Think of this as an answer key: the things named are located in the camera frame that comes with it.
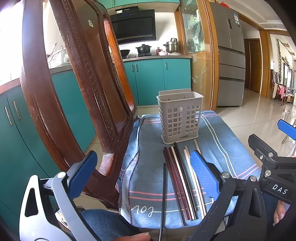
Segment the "dish rack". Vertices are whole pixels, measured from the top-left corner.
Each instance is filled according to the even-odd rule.
[[[160,91],[157,96],[163,143],[198,137],[203,95],[191,89]]]
[[[70,63],[66,49],[62,45],[59,46],[57,51],[47,59],[47,63],[50,69]]]

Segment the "black pot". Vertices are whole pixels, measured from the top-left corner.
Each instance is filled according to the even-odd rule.
[[[129,54],[129,52],[130,52],[129,49],[120,50],[121,57],[127,56]]]
[[[150,53],[150,48],[151,48],[151,46],[145,45],[145,44],[142,44],[141,47],[136,47],[136,49],[138,50],[138,53],[139,54]]]

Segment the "finger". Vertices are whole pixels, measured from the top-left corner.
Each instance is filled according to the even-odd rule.
[[[279,217],[278,217],[276,211],[274,212],[274,222],[275,222],[275,224],[277,224],[279,222]]]
[[[150,241],[150,235],[149,233],[139,233],[133,236],[120,237],[113,241]]]
[[[285,206],[279,202],[276,207],[276,212],[277,212],[278,218],[280,220],[283,219],[283,217],[285,216],[285,213],[286,213]]]

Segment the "gray plastic basket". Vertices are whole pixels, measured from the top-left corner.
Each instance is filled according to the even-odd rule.
[[[202,100],[203,95],[197,92],[157,96],[163,132],[161,138],[165,144],[198,137]]]

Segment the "black chopstick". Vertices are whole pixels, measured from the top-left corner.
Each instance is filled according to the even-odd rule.
[[[192,209],[194,211],[196,211],[196,206],[194,204],[194,201],[193,201],[193,193],[192,193],[192,190],[189,186],[189,177],[187,175],[187,171],[186,171],[186,168],[185,168],[185,165],[184,165],[184,162],[183,162],[183,159],[181,157],[181,153],[179,151],[179,148],[178,148],[178,145],[176,142],[174,142],[174,149],[175,149],[175,152],[176,152],[176,157],[177,157],[177,160],[178,162],[180,163],[180,169],[181,169],[181,173],[184,177],[184,182],[185,182],[185,186],[186,186],[186,189],[187,189],[187,192],[189,194],[189,200],[190,200],[190,204],[192,206]]]
[[[163,203],[161,206],[161,218],[160,218],[160,231],[159,231],[159,241],[161,241],[163,237],[163,224],[164,224],[164,216],[165,216],[165,187],[166,187],[166,163],[163,163]]]

